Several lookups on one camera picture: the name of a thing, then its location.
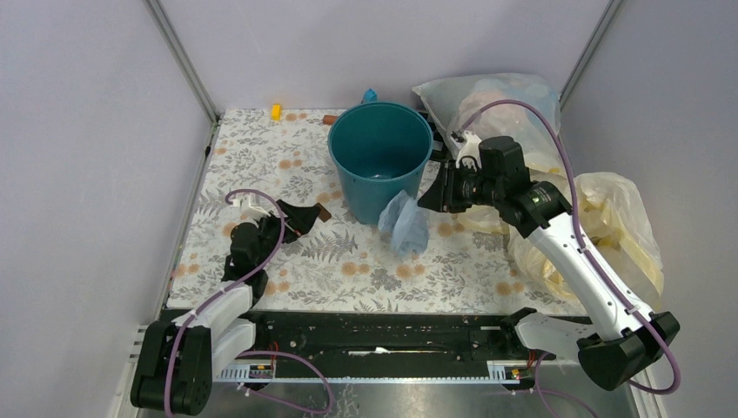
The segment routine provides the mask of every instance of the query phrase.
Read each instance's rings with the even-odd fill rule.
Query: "teal bucket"
[[[328,151],[353,216],[376,225],[401,190],[417,196],[433,150],[433,133],[402,104],[369,102],[345,111],[328,133]]]

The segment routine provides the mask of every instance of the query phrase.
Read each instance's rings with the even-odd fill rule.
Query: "leaf pattern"
[[[228,206],[233,189],[255,188],[275,199],[332,214],[305,237],[282,246],[265,268],[269,283],[256,308],[344,312],[508,314],[533,307],[544,314],[583,314],[575,300],[559,300],[546,286],[520,277],[505,237],[465,230],[449,214],[428,213],[428,249],[401,259],[390,234],[361,225],[343,199],[328,153],[325,114],[340,111],[229,110],[221,119],[211,161],[198,193],[184,247],[172,267],[167,306],[193,308],[215,291],[230,251],[231,229],[251,219]],[[427,190],[438,173],[429,162]],[[266,210],[268,202],[257,199]]]
[[[344,254],[359,248],[353,235],[348,236],[348,231],[343,237],[337,231],[333,231],[332,235],[329,237],[325,233],[319,233],[318,237],[311,239],[310,243],[305,246],[302,255],[321,261],[326,258],[328,261],[333,261],[333,259],[338,261]]]

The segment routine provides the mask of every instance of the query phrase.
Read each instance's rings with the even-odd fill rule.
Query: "bucket rim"
[[[416,165],[415,168],[410,170],[409,172],[406,172],[405,174],[393,177],[391,179],[369,179],[367,177],[362,177],[355,172],[352,172],[351,170],[344,167],[337,159],[336,156],[333,155],[333,147],[331,147],[331,142],[333,141],[333,130],[336,128],[336,126],[339,125],[341,122],[341,119],[344,118],[344,116],[349,115],[351,113],[354,113],[355,111],[359,111],[361,109],[364,109],[366,107],[376,107],[376,106],[389,106],[394,107],[396,109],[400,109],[402,111],[406,111],[407,113],[413,115],[418,120],[421,120],[424,123],[424,126],[426,128],[426,131],[428,133],[428,152],[426,153],[426,156],[423,158],[423,160],[420,162],[420,164]],[[331,126],[331,130],[328,132],[328,152],[331,154],[331,159],[333,160],[333,163],[342,171],[347,172],[348,174],[352,175],[356,179],[362,179],[364,181],[368,181],[370,183],[389,183],[391,181],[397,181],[401,180],[407,177],[410,177],[413,175],[414,172],[418,171],[420,168],[424,168],[425,165],[428,163],[428,160],[431,159],[431,153],[433,153],[433,130],[431,130],[431,126],[428,123],[428,121],[423,118],[423,115],[421,115],[418,111],[405,106],[404,104],[399,104],[395,102],[387,102],[387,101],[376,101],[376,102],[367,102],[362,104],[357,104],[356,106],[353,106],[352,108],[348,109],[347,111],[344,111],[341,113],[338,119],[336,119],[336,122],[333,123]]]

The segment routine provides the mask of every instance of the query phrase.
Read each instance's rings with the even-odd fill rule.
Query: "yellow toy block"
[[[272,120],[280,120],[282,118],[282,105],[275,104],[272,106]]]

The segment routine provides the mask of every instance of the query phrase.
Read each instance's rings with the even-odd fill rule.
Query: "blue object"
[[[377,92],[369,89],[364,92],[364,97],[361,99],[361,103],[368,103],[368,102],[376,102],[377,101]]]
[[[359,222],[376,225],[400,190],[417,196],[432,143],[428,122],[402,104],[359,104],[336,120],[328,132],[328,151]]]
[[[391,247],[400,257],[423,253],[428,248],[428,219],[418,200],[402,190],[379,215],[379,230],[392,232]]]

